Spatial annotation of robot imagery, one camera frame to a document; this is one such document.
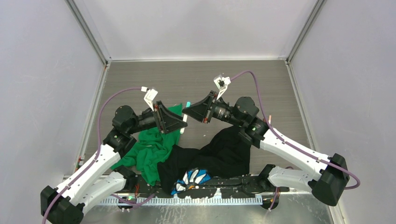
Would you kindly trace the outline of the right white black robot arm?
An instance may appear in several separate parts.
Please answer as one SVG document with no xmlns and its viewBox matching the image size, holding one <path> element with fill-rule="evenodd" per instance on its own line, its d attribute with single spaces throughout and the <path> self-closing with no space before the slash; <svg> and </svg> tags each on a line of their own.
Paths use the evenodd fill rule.
<svg viewBox="0 0 396 224">
<path fill-rule="evenodd" d="M 335 206 L 346 190 L 350 180 L 347 163 L 343 156 L 328 156 L 311 150 L 281 134 L 259 117 L 251 97 L 240 97 L 230 106 L 218 94 L 211 91 L 201 101 L 182 110 L 189 117 L 209 123 L 218 119 L 237 126 L 239 136 L 247 144 L 276 154 L 289 161 L 297 169 L 286 169 L 268 164 L 260 173 L 259 185 L 270 192 L 287 187 L 312 193 L 320 202 Z"/>
</svg>

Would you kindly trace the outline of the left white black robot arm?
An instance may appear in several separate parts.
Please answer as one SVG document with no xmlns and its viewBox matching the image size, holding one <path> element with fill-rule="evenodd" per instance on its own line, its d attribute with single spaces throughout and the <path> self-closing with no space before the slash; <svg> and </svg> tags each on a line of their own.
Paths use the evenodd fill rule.
<svg viewBox="0 0 396 224">
<path fill-rule="evenodd" d="M 96 153 L 67 180 L 40 193 L 42 223 L 79 224 L 84 215 L 113 193 L 132 192 L 138 182 L 136 173 L 120 165 L 108 177 L 100 176 L 122 159 L 137 140 L 134 133 L 156 127 L 168 134 L 188 126 L 183 117 L 167 109 L 161 101 L 137 115 L 128 106 L 120 106 L 112 120 L 113 128 L 99 143 Z"/>
</svg>

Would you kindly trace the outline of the green cloth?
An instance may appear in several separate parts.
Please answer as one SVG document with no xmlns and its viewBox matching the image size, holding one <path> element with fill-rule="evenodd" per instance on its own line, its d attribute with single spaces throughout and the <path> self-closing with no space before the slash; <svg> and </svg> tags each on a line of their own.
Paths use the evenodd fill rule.
<svg viewBox="0 0 396 224">
<path fill-rule="evenodd" d="M 111 170 L 123 165 L 135 167 L 143 179 L 153 186 L 160 181 L 157 164 L 164 162 L 170 155 L 174 145 L 180 139 L 180 130 L 164 134 L 155 126 L 139 132 L 138 141 L 132 149 L 117 163 L 110 167 Z"/>
</svg>

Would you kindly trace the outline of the black cloth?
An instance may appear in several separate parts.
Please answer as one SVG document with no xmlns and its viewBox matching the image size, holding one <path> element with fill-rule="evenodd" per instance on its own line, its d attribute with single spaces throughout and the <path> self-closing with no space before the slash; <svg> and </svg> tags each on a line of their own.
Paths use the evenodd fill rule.
<svg viewBox="0 0 396 224">
<path fill-rule="evenodd" d="M 194 168 L 206 169 L 211 177 L 248 174 L 251 146 L 242 140 L 239 132 L 237 126 L 222 129 L 201 149 L 174 145 L 169 157 L 157 164 L 161 187 L 171 194 L 175 182 Z"/>
</svg>

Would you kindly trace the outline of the blue white patterned cloth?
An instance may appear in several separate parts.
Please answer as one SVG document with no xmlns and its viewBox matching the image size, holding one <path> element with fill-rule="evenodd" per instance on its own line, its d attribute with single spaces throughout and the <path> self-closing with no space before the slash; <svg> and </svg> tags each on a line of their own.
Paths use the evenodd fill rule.
<svg viewBox="0 0 396 224">
<path fill-rule="evenodd" d="M 211 180 L 206 169 L 194 168 L 185 172 L 181 179 L 175 182 L 175 185 L 171 191 L 171 195 L 182 193 L 190 189 L 195 189 L 197 186 L 206 183 Z"/>
</svg>

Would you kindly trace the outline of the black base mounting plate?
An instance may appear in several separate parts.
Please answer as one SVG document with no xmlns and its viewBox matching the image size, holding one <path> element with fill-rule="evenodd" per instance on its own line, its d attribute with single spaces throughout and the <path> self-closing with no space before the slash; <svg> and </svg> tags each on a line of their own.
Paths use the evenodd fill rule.
<svg viewBox="0 0 396 224">
<path fill-rule="evenodd" d="M 249 198 L 255 195 L 273 196 L 275 188 L 267 190 L 261 185 L 262 179 L 258 175 L 242 175 L 233 178 L 219 178 L 213 177 L 207 182 L 200 184 L 190 190 L 184 191 L 180 194 L 175 194 L 176 198 L 213 198 L 220 196 L 221 199 L 230 198 Z M 165 192 L 160 183 L 157 182 L 154 186 L 146 183 L 146 181 L 137 175 L 137 184 L 132 189 L 123 189 L 117 192 L 118 194 L 130 194 L 138 196 L 138 198 L 155 195 L 157 198 L 172 198 L 173 195 Z"/>
</svg>

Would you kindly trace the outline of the aluminium front rail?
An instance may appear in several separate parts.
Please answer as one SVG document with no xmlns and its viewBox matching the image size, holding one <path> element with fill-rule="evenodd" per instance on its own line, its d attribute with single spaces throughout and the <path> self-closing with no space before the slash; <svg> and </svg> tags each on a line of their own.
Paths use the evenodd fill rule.
<svg viewBox="0 0 396 224">
<path fill-rule="evenodd" d="M 122 210 L 139 206 L 215 206 L 215 205 L 260 205 L 265 209 L 275 208 L 281 195 L 309 192 L 281 187 L 274 197 L 274 190 L 264 190 L 259 185 L 258 175 L 242 175 L 229 179 L 213 177 L 192 190 L 175 195 L 167 194 L 160 183 L 149 185 L 135 173 L 130 176 L 133 185 L 120 174 L 103 175 L 79 200 L 87 213 L 96 205 L 118 206 Z"/>
</svg>

